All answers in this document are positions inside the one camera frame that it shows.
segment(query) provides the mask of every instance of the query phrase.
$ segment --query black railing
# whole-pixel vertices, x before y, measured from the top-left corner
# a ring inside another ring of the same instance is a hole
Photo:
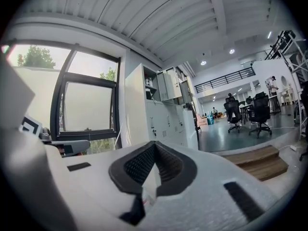
[[[235,82],[240,79],[245,79],[251,76],[256,75],[254,69],[252,67],[242,69],[240,71],[236,71],[234,73],[210,80],[208,82],[196,85],[197,93],[200,93],[205,90],[213,89],[215,87],[220,87],[223,85],[227,85],[229,83]]]
[[[265,60],[272,60],[272,59],[279,59],[281,56],[278,53],[278,50],[281,50],[281,53],[285,53],[285,51],[288,49],[289,45],[291,44],[291,37],[296,37],[293,31],[282,31],[281,34],[278,36],[278,40],[273,45],[273,48],[265,58]]]

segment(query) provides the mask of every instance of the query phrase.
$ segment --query ceiling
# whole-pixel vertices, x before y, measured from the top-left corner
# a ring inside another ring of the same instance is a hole
[[[95,25],[160,67],[188,61],[192,75],[202,59],[251,54],[269,31],[293,26],[279,0],[27,0],[21,12],[15,23]]]
[[[254,86],[257,86],[258,83],[259,83],[258,80],[253,81]],[[240,94],[241,95],[242,93],[250,91],[250,90],[251,90],[250,84],[244,84],[244,85],[232,88],[232,89],[224,90],[224,91],[212,94],[212,95],[208,95],[208,96],[199,98],[199,101],[200,101],[200,103],[212,102],[214,97],[215,97],[216,100],[218,100],[218,99],[222,99],[222,98],[227,98],[229,93],[231,93],[232,95],[234,95],[234,94]]]

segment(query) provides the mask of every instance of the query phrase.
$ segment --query wooden step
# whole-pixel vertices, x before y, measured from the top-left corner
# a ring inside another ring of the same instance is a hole
[[[280,157],[263,161],[262,163],[241,167],[260,181],[269,180],[286,172],[288,165]]]
[[[249,165],[259,164],[279,156],[279,150],[272,145],[251,152],[226,155],[224,158],[243,168]]]

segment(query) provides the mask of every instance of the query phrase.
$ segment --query black window frame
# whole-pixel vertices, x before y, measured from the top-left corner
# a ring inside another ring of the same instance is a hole
[[[2,45],[9,45],[9,49],[6,52],[6,55],[9,55],[14,49],[15,45],[40,45],[40,46],[50,46],[63,49],[69,49],[70,52],[64,61],[61,70],[59,72],[58,79],[56,81],[52,101],[51,101],[51,114],[50,114],[50,132],[51,138],[54,141],[77,141],[77,140],[103,140],[109,138],[116,138],[119,136],[117,141],[117,147],[122,148],[121,136],[119,135],[120,124],[119,124],[119,110],[118,110],[118,97],[119,97],[119,76],[120,76],[120,63],[121,58],[117,58],[106,53],[92,50],[79,44],[69,44],[58,41],[49,41],[49,40],[40,40],[40,39],[14,39],[2,43]],[[117,73],[116,80],[106,80],[102,78],[81,75],[76,73],[68,72],[69,67],[76,55],[77,52],[87,53],[97,57],[107,59],[109,61],[117,63]],[[112,98],[110,107],[113,110],[113,122],[114,127],[112,129],[102,129],[102,130],[86,130],[86,131],[62,131],[60,132],[60,103],[61,99],[64,99],[65,95],[65,86],[67,82],[74,82],[79,84],[88,84],[93,86],[101,86],[112,89]]]

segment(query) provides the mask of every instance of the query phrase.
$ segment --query sky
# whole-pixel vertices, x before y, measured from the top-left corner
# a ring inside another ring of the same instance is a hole
[[[54,69],[61,69],[66,57],[70,52],[69,49],[63,48],[50,46],[39,47],[50,51],[50,55],[53,61],[56,63]],[[16,45],[8,57],[8,61],[11,66],[17,66],[18,54],[26,55],[29,48],[30,45]],[[100,73],[107,73],[109,67],[111,67],[111,69],[116,69],[116,63],[90,54],[77,52],[68,71],[76,74],[100,77]]]

